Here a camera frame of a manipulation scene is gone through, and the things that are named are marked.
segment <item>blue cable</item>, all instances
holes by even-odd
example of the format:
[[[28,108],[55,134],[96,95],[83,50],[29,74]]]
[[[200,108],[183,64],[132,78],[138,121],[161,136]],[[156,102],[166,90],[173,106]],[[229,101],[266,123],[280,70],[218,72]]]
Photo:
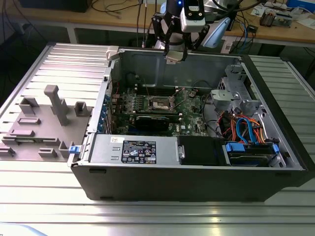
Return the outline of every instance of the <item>blue cable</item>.
[[[241,131],[240,131],[240,124],[241,124],[241,121],[242,120],[245,120],[247,122],[247,125],[248,125],[248,133],[250,134],[250,138],[251,138],[251,141],[253,144],[258,144],[257,140],[256,140],[256,137],[255,135],[252,133],[252,124],[251,122],[246,119],[246,118],[240,118],[237,123],[236,123],[236,133],[237,133],[237,136],[240,137],[241,140],[244,141],[245,144],[248,144],[247,140],[244,139],[241,135]]]
[[[243,44],[243,46],[241,47],[241,50],[240,50],[240,52],[239,53],[241,53],[242,52],[242,50],[244,49],[244,46],[245,46],[245,44],[246,44],[246,39],[247,39],[247,30],[246,30],[246,26],[244,25],[244,23],[242,23],[242,22],[239,22],[243,27],[244,27],[244,34],[245,34],[245,40],[244,40],[244,44]]]

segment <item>motherboard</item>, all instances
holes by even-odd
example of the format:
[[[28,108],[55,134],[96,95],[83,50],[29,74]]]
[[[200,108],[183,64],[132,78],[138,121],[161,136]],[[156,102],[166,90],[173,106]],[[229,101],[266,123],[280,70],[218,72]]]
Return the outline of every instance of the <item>motherboard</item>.
[[[202,118],[205,95],[191,88],[127,88],[113,95],[113,133],[208,136]]]

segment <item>blue latch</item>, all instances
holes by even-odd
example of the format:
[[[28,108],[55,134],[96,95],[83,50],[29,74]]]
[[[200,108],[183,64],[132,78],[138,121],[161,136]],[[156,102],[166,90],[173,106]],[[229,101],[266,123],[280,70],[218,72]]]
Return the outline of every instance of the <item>blue latch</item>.
[[[278,154],[280,152],[279,147],[276,144],[273,144],[272,147],[274,148],[275,153]]]
[[[239,143],[228,143],[225,145],[226,151],[245,151],[244,145]]]
[[[81,145],[69,147],[70,154],[80,154],[80,151],[81,151]]]

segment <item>power supply label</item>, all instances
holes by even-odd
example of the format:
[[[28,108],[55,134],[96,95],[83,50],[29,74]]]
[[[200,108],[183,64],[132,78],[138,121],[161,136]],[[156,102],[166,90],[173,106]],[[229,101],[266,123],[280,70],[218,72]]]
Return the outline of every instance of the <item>power supply label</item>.
[[[156,164],[157,144],[155,141],[124,141],[123,163]]]

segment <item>green circuit board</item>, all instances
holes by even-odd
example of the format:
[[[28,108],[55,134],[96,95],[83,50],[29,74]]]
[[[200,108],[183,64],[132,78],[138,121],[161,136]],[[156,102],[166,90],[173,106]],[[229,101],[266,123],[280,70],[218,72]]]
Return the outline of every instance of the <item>green circuit board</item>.
[[[137,95],[134,91],[127,90],[120,94],[120,99],[117,100],[115,111],[116,134],[120,135],[150,135],[150,136],[168,136],[176,137],[178,135],[192,136],[208,136],[207,129],[202,119],[201,108],[203,105],[202,96],[189,96],[190,90],[180,91],[172,98],[173,109],[165,109],[166,101],[169,101],[170,96],[148,96]],[[160,117],[168,117],[176,120],[170,122],[168,130],[162,132],[143,132],[138,131],[133,124],[134,119],[138,114],[157,115]]]

